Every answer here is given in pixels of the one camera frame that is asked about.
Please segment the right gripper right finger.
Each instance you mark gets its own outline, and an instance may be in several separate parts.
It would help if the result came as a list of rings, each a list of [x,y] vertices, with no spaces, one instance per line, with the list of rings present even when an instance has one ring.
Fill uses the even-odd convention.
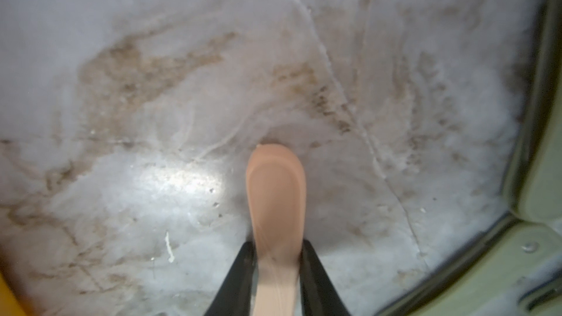
[[[308,240],[304,240],[302,245],[299,280],[304,316],[351,315]]]

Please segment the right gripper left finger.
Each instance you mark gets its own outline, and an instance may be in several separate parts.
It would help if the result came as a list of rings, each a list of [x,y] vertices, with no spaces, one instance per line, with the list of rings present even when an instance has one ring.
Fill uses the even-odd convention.
[[[248,316],[256,267],[256,250],[245,242],[205,316]]]

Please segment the pink folding knife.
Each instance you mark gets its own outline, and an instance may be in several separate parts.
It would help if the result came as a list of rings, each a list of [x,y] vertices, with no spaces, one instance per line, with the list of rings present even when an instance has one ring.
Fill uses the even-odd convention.
[[[253,315],[293,315],[304,239],[307,181],[299,158],[280,144],[258,146],[246,170],[258,281]]]

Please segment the yellow plastic bin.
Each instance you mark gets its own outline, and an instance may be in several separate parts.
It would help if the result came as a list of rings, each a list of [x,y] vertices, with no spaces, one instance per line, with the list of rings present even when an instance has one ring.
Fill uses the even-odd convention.
[[[0,315],[27,316],[2,275],[0,275]]]

